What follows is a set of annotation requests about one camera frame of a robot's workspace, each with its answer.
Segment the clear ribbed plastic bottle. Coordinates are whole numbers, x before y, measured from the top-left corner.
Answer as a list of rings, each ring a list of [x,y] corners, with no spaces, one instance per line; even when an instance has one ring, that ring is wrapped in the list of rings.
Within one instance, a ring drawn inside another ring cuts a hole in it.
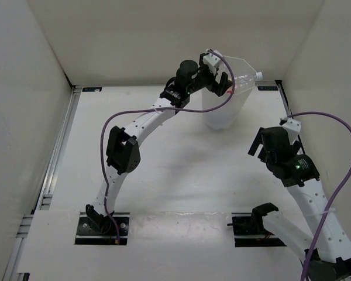
[[[251,90],[255,83],[261,81],[263,79],[262,72],[255,72],[255,73],[248,73],[248,74],[241,74],[234,78],[235,87],[234,87],[234,94],[240,94],[247,90]]]

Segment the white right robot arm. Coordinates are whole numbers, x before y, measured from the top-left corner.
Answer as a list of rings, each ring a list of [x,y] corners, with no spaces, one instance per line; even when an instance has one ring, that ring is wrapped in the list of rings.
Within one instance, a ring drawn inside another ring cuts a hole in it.
[[[298,204],[312,235],[307,235],[272,203],[252,210],[254,232],[269,232],[279,238],[301,260],[311,280],[343,280],[351,276],[351,240],[337,217],[328,213],[319,173],[311,158],[299,154],[297,131],[286,126],[260,128],[248,154],[258,155]]]

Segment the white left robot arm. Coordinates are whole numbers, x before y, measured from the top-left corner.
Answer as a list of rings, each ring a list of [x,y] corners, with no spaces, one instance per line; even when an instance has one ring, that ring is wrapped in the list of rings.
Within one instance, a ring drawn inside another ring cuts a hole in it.
[[[135,112],[138,117],[133,122],[124,127],[114,126],[105,136],[108,124],[120,113],[105,121],[99,144],[103,184],[95,201],[86,206],[89,225],[97,234],[118,229],[113,218],[115,201],[126,176],[140,163],[140,146],[144,140],[166,120],[186,112],[191,94],[206,88],[221,97],[234,87],[232,69],[228,67],[220,73],[221,64],[228,65],[216,50],[207,50],[198,61],[184,60],[153,105]]]

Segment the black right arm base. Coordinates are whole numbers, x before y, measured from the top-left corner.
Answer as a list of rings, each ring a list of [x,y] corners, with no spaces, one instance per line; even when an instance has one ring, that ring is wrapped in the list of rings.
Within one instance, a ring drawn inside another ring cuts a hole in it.
[[[278,207],[265,203],[252,209],[250,213],[232,213],[232,222],[227,227],[233,229],[236,248],[286,247],[274,234],[263,226],[263,217]]]

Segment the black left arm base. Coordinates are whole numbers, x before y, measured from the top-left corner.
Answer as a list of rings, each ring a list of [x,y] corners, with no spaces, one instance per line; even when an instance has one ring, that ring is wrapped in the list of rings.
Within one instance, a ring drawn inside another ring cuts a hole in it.
[[[116,213],[113,215],[118,230],[119,243],[116,241],[116,228],[109,219],[108,223],[101,229],[93,227],[86,213],[81,213],[77,230],[75,233],[75,245],[105,245],[105,246],[125,246],[128,243],[130,213]]]

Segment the white polygonal plastic bin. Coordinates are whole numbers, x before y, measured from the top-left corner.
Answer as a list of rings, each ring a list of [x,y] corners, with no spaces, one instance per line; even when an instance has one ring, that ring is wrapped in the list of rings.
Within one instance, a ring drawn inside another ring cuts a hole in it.
[[[234,78],[241,74],[257,72],[244,59],[226,56],[225,60],[230,65],[233,75],[230,74],[229,69],[224,64],[221,64],[217,79],[220,79],[222,72],[226,72],[231,81],[234,81]],[[214,108],[213,111],[203,113],[204,124],[214,130],[228,129],[233,124],[255,86],[251,90],[240,94],[234,94],[234,87],[231,86],[228,89],[228,91],[232,91],[231,94],[225,93],[221,97],[209,92],[206,88],[201,90],[202,109]]]

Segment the aluminium left frame rail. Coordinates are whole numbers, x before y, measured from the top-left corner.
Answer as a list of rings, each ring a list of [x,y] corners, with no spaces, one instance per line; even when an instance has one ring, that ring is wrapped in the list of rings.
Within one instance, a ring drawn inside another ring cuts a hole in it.
[[[71,88],[71,96],[67,105],[66,112],[56,142],[54,144],[50,160],[47,165],[46,173],[41,182],[40,191],[35,202],[35,206],[30,213],[24,214],[21,218],[19,228],[15,235],[15,243],[5,269],[3,280],[28,280],[29,273],[18,273],[18,264],[22,256],[27,235],[33,219],[33,214],[38,210],[48,210],[53,198],[56,181],[61,168],[62,159],[67,146],[68,136],[71,131],[73,119],[79,102],[82,86],[77,85]]]

